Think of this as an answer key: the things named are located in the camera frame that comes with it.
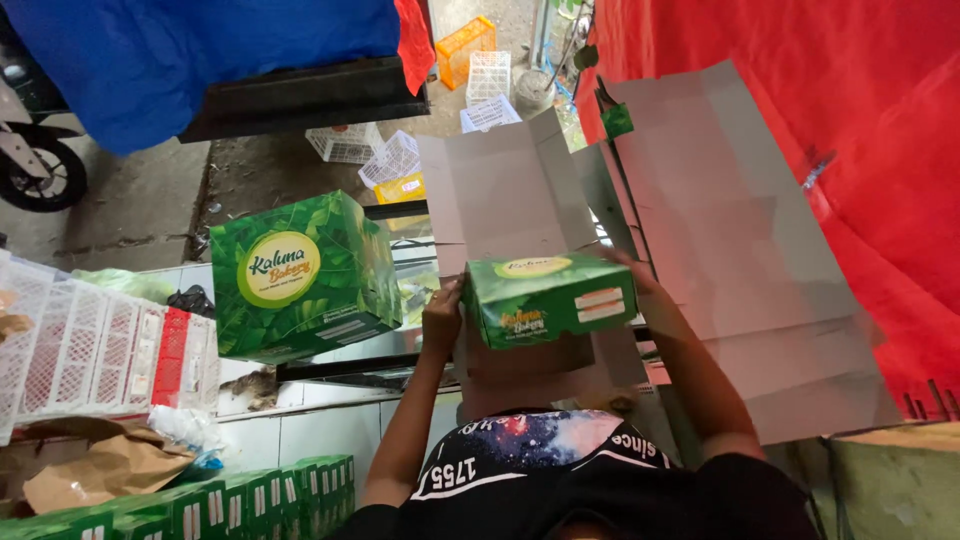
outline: person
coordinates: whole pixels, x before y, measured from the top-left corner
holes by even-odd
[[[427,457],[441,374],[461,326],[462,282],[433,295],[423,349],[370,468],[360,508],[332,538],[817,538],[804,494],[764,460],[753,422],[677,305],[624,253],[637,301],[705,463],[678,468],[602,411],[522,411],[461,426]]]

